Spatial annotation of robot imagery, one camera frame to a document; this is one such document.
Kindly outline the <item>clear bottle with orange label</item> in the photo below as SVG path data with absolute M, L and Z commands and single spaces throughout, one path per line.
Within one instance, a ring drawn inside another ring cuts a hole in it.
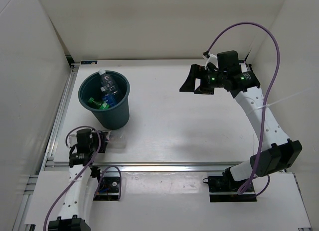
M 127 138 L 123 131 L 108 131 L 105 138 L 107 147 L 115 149 L 124 149 L 127 144 Z

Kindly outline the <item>green plastic bottle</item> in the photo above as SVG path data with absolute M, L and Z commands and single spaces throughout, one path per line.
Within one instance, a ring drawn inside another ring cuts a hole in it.
M 95 100 L 94 98 L 88 100 L 88 106 L 97 110 L 107 110 L 109 108 L 109 104 L 104 101 Z

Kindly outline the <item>clear plastic bottle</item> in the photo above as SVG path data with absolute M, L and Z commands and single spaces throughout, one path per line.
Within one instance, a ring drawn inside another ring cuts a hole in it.
M 106 90 L 106 92 L 109 94 L 118 93 L 118 85 L 113 77 L 110 74 L 107 74 L 103 69 L 100 69 L 98 73 L 100 75 L 102 87 Z

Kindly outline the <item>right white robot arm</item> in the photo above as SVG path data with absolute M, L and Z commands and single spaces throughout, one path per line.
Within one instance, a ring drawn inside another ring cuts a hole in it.
M 212 95 L 216 88 L 230 92 L 243 109 L 255 134 L 259 146 L 257 153 L 249 160 L 227 168 L 223 172 L 223 183 L 229 191 L 244 193 L 257 177 L 290 168 L 300 152 L 302 145 L 291 140 L 281 129 L 260 88 L 260 82 L 253 71 L 242 70 L 241 64 L 216 67 L 192 64 L 190 72 L 179 89 L 180 92 Z

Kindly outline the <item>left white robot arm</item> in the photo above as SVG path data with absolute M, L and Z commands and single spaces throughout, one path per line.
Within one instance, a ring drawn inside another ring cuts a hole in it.
M 105 180 L 93 165 L 105 142 L 78 141 L 70 149 L 69 183 L 56 198 L 44 219 L 44 231 L 90 231 L 89 217 L 93 200 Z

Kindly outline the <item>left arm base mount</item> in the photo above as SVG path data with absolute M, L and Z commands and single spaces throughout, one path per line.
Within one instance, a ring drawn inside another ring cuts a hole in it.
M 121 173 L 115 175 L 107 172 L 95 193 L 94 201 L 119 201 L 122 195 Z

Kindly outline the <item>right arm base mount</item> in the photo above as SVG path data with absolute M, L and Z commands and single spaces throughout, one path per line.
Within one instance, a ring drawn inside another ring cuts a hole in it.
M 210 175 L 204 178 L 203 183 L 208 185 L 209 198 L 211 203 L 237 203 L 256 202 L 256 193 L 253 185 L 242 194 L 237 191 L 244 181 L 234 181 L 225 172 L 220 175 Z

